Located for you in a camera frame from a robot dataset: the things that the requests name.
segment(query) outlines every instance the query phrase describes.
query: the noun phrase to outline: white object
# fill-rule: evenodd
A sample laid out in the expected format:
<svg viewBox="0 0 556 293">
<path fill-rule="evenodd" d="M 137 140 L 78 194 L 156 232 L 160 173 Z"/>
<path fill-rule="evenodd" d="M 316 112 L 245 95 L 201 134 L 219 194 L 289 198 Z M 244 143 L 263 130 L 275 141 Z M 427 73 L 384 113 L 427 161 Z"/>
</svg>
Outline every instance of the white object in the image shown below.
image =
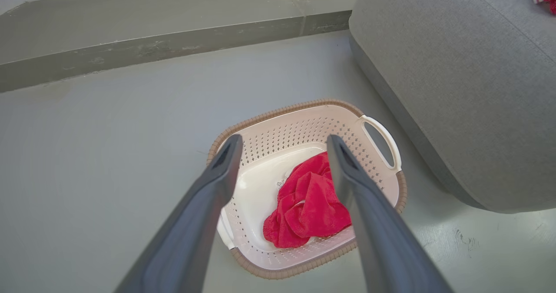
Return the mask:
<svg viewBox="0 0 556 293">
<path fill-rule="evenodd" d="M 393 166 L 371 139 L 365 123 L 373 125 L 387 141 Z M 276 209 L 278 189 L 285 178 L 298 164 L 325 152 L 330 134 L 342 137 L 392 206 L 397 204 L 400 153 L 390 133 L 373 118 L 357 117 L 337 105 L 319 105 L 272 117 L 236 133 L 244 140 L 242 160 L 234 196 L 222 209 L 217 231 L 229 249 L 238 248 L 257 267 L 288 269 L 354 240 L 353 227 L 348 227 L 328 238 L 312 238 L 297 249 L 277 249 L 262 233 L 264 220 Z"/>
</svg>

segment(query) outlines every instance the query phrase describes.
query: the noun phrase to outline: basket rim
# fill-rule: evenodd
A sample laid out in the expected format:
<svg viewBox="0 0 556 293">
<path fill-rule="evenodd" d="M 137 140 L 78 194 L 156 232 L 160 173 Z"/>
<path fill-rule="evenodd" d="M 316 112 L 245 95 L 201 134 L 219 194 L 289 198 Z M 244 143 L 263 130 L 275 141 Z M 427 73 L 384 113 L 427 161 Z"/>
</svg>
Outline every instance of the basket rim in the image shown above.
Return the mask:
<svg viewBox="0 0 556 293">
<path fill-rule="evenodd" d="M 212 159 L 214 158 L 214 156 L 216 155 L 216 153 L 218 152 L 218 149 L 220 148 L 220 146 L 222 145 L 222 143 L 228 139 L 232 134 L 250 127 L 252 125 L 258 124 L 262 121 L 271 119 L 273 117 L 278 117 L 280 115 L 284 115 L 286 113 L 292 113 L 294 111 L 298 111 L 298 110 L 302 110 L 302 109 L 307 109 L 307 108 L 312 108 L 312 107 L 319 107 L 319 106 L 325 106 L 325 105 L 336 105 L 336 106 L 340 106 L 343 107 L 349 111 L 351 111 L 352 113 L 354 113 L 355 115 L 357 115 L 357 117 L 361 117 L 363 115 L 365 115 L 363 113 L 363 111 L 359 110 L 357 107 L 351 105 L 351 103 L 346 103 L 345 101 L 341 101 L 341 100 L 337 100 L 337 99 L 319 99 L 319 100 L 314 100 L 314 101 L 309 101 L 309 102 L 305 102 L 305 103 L 298 103 L 292 106 L 288 106 L 288 107 L 283 107 L 280 109 L 276 109 L 273 111 L 269 111 L 266 113 L 263 113 L 262 115 L 258 115 L 256 117 L 253 117 L 251 119 L 242 121 L 236 125 L 233 125 L 231 127 L 229 127 L 228 129 L 224 130 L 224 132 L 222 132 L 218 138 L 216 138 L 216 140 L 212 143 L 212 146 L 210 148 L 210 150 L 208 151 L 208 157 L 207 157 L 207 166 L 208 164 L 210 164 L 210 162 L 212 161 Z M 398 182 L 398 186 L 399 186 L 399 195 L 398 195 L 398 199 L 396 202 L 396 206 L 394 207 L 395 210 L 397 210 L 398 213 L 403 212 L 404 208 L 405 208 L 405 204 L 407 203 L 407 182 L 405 180 L 405 175 L 403 173 L 403 171 L 399 171 L 397 174 L 397 182 Z M 308 260 L 304 263 L 300 263 L 298 265 L 292 266 L 292 267 L 288 267 L 288 268 L 284 268 L 284 269 L 280 269 L 280 270 L 270 270 L 270 269 L 265 269 L 265 268 L 261 268 L 258 267 L 257 265 L 251 263 L 251 261 L 249 261 L 243 254 L 242 252 L 237 248 L 234 247 L 233 249 L 230 249 L 232 255 L 234 256 L 234 258 L 236 259 L 236 261 L 238 262 L 238 264 L 242 267 L 244 267 L 245 270 L 247 270 L 249 273 L 252 273 L 253 275 L 256 275 L 257 277 L 261 277 L 264 279 L 286 279 L 288 277 L 292 277 L 295 275 L 298 275 L 300 273 L 304 273 L 305 271 L 314 269 L 316 267 L 319 267 L 321 265 L 324 265 L 325 263 L 328 263 L 329 261 L 332 261 L 334 259 L 337 259 L 338 257 L 342 256 L 343 254 L 348 253 L 349 251 L 355 249 L 357 247 L 357 242 L 355 239 L 353 239 L 353 241 L 347 242 L 346 244 L 338 247 L 337 249 L 331 251 L 331 252 L 327 252 L 324 253 L 322 255 L 319 255 L 317 257 L 314 257 L 311 260 Z"/>
</svg>

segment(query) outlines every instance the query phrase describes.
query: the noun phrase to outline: laundry basket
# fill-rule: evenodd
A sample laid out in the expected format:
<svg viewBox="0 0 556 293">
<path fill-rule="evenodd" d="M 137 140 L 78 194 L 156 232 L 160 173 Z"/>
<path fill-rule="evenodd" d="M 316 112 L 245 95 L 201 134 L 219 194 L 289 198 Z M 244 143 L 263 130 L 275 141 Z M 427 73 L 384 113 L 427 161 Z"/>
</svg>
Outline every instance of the laundry basket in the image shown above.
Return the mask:
<svg viewBox="0 0 556 293">
<path fill-rule="evenodd" d="M 372 125 L 391 149 L 390 166 L 367 132 Z M 262 234 L 264 220 L 276 209 L 280 186 L 289 172 L 326 151 L 336 134 L 353 152 L 398 212 L 405 207 L 407 185 L 397 146 L 390 133 L 359 109 L 339 100 L 317 100 L 270 111 L 226 129 L 214 142 L 207 164 L 232 134 L 243 137 L 243 153 L 232 200 L 222 209 L 217 230 L 238 263 L 266 279 L 284 279 L 328 263 L 355 249 L 353 227 L 331 237 L 314 237 L 296 249 L 278 249 Z"/>
</svg>

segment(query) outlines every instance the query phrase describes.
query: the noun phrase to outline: sofa cushion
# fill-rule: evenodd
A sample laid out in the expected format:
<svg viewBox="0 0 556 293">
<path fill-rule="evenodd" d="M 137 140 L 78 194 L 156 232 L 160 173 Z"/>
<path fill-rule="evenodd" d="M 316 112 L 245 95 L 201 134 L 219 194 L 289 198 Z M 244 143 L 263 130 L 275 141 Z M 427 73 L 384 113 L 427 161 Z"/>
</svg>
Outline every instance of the sofa cushion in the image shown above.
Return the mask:
<svg viewBox="0 0 556 293">
<path fill-rule="evenodd" d="M 350 30 L 448 190 L 496 212 L 556 207 L 556 18 L 532 0 L 357 0 Z"/>
</svg>

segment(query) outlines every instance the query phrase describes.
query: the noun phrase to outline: concrete floor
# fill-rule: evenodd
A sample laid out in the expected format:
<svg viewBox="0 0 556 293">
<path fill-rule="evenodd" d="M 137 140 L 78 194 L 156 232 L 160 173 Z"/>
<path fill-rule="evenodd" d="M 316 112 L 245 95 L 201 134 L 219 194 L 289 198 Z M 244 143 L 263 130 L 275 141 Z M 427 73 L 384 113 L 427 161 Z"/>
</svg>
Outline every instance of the concrete floor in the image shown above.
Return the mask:
<svg viewBox="0 0 556 293">
<path fill-rule="evenodd" d="M 442 191 L 362 72 L 347 32 L 135 65 L 0 94 L 0 292 L 111 292 L 228 126 L 325 97 L 395 138 L 403 218 L 455 291 L 548 292 L 556 210 L 505 215 Z M 281 281 L 216 236 L 205 292 L 364 292 L 358 251 Z"/>
</svg>

